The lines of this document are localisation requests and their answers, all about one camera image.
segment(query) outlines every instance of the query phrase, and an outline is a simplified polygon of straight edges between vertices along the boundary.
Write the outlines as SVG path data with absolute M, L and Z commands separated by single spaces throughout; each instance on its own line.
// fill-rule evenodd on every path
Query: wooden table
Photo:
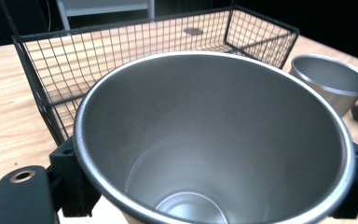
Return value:
M 337 58 L 358 68 L 358 59 L 301 36 L 293 48 L 291 59 L 304 53 L 318 53 Z M 351 113 L 344 118 L 353 141 L 358 144 L 358 121 Z M 12 170 L 28 165 L 49 165 L 48 154 L 56 148 L 40 117 L 14 46 L 0 47 L 0 178 Z M 101 199 L 92 218 L 61 218 L 62 223 L 127 223 L 119 210 Z M 321 223 L 358 223 L 355 220 L 326 218 Z

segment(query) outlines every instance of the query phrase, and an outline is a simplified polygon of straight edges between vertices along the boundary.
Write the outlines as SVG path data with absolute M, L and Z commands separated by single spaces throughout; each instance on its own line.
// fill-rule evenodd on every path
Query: black wire basket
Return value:
M 237 5 L 152 21 L 14 33 L 36 104 L 57 145 L 73 134 L 77 108 L 90 87 L 124 63 L 162 52 L 211 50 L 282 68 L 298 36 L 297 28 Z

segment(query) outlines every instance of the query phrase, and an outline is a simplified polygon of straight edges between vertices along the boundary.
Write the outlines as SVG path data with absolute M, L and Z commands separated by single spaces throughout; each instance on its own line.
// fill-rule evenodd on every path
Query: dark background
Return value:
M 6 0 L 21 35 L 62 29 L 55 0 Z M 156 0 L 156 16 L 229 6 L 231 0 Z M 303 36 L 358 57 L 358 0 L 238 0 L 241 6 L 294 25 Z M 146 10 L 70 18 L 71 27 L 147 17 Z M 0 45 L 11 30 L 0 7 Z

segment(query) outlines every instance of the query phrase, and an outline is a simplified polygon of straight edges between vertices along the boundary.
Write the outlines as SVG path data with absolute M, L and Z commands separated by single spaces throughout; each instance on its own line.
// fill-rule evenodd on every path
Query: wire basket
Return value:
M 110 71 L 144 56 L 212 50 L 282 68 L 296 42 L 295 27 L 233 5 L 154 21 L 133 21 L 13 41 L 39 111 L 59 145 L 73 134 L 77 108 Z

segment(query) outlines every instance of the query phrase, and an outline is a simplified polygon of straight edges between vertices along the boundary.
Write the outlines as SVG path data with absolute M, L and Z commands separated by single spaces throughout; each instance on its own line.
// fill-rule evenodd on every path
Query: metal cup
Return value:
M 358 100 L 358 69 L 342 61 L 316 54 L 292 60 L 290 74 L 315 91 L 342 117 Z

